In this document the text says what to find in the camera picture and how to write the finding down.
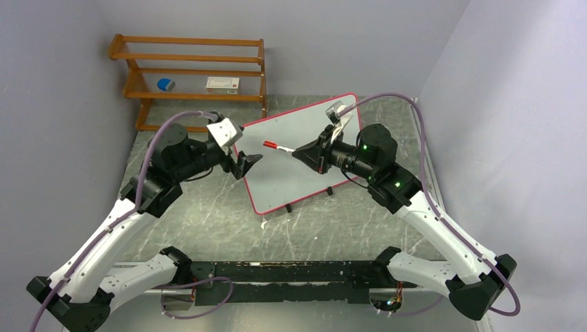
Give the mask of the aluminium frame rail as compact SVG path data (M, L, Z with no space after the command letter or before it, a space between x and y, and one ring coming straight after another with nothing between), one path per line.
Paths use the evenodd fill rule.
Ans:
M179 295L195 306L207 306L209 311L226 303L344 301L395 313L401 308L403 287L423 286L437 291L472 320L484 316L499 291L488 274L466 284L444 262L399 255L393 259L399 264L398 272L391 272L390 262L382 259L193 262L158 255L99 279L86 301L74 300L68 291L63 309L65 326L71 331L95 331L110 313L151 289Z

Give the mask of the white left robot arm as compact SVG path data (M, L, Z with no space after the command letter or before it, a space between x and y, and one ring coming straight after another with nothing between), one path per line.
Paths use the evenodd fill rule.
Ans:
M27 284L41 312L49 312L69 331L96 331L112 312L146 290L189 283L191 259L175 247L123 273L111 275L110 270L129 243L182 195L183 182L216 166L241 179L260 160L258 154L233 153L242 126L224 118L207 128L207 141L189 138L178 123L156 132L139 173L121 190L100 227L59 269Z

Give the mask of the wooden shelf rack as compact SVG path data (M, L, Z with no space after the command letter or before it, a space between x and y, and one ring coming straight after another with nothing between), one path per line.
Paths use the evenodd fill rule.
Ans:
M156 131L147 117L155 100L255 102L268 116L267 73L263 39L211 39L114 35L108 58L128 67L123 96L139 101L135 128ZM238 77L238 90L208 90L208 77ZM157 88L161 78L175 81L171 92Z

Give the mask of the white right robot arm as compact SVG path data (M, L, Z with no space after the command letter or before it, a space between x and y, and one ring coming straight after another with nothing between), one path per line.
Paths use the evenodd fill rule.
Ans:
M414 227L444 257L444 261L429 261L390 247L374 261L373 275L379 285L396 281L423 286L447 298L465 317L479 321L509 286L517 263L468 235L416 175L397 163L397 148L397 141L381 124L360 130L354 145L343 142L340 128L328 125L291 156L318 174L336 167L364 179L376 203Z

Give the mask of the blue whiteboard eraser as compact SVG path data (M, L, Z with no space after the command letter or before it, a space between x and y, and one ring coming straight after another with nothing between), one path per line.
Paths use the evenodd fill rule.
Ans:
M161 78L157 81L156 86L164 92L171 92L175 88L175 81L169 78Z

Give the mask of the red capped whiteboard marker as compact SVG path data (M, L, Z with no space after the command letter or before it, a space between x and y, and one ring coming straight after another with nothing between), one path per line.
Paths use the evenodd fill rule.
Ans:
M283 152L286 152L288 154L290 154L290 153L292 153L292 152L295 151L295 149L292 149L292 148L289 148L289 147L285 147L285 146L279 145L279 144L277 144L275 142L271 142L271 141L268 141L268 140L265 140L263 142L263 146L264 147L271 148L271 149L275 149L275 150L278 150L278 151L283 151Z

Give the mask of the white red card box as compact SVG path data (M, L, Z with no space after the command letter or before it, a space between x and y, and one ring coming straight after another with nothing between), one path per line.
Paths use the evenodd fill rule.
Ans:
M238 77L208 77L206 88L208 90L238 90L240 87L240 78Z

